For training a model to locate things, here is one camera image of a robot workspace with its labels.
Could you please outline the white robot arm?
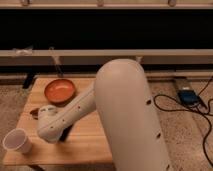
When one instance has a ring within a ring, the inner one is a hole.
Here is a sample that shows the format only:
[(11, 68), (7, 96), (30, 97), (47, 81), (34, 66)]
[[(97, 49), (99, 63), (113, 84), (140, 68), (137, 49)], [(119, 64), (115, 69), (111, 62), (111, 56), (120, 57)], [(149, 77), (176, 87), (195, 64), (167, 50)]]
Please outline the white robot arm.
[(173, 171), (142, 66), (130, 59), (104, 64), (95, 80), (59, 112), (38, 114), (38, 136), (48, 143), (85, 115), (99, 114), (117, 171)]

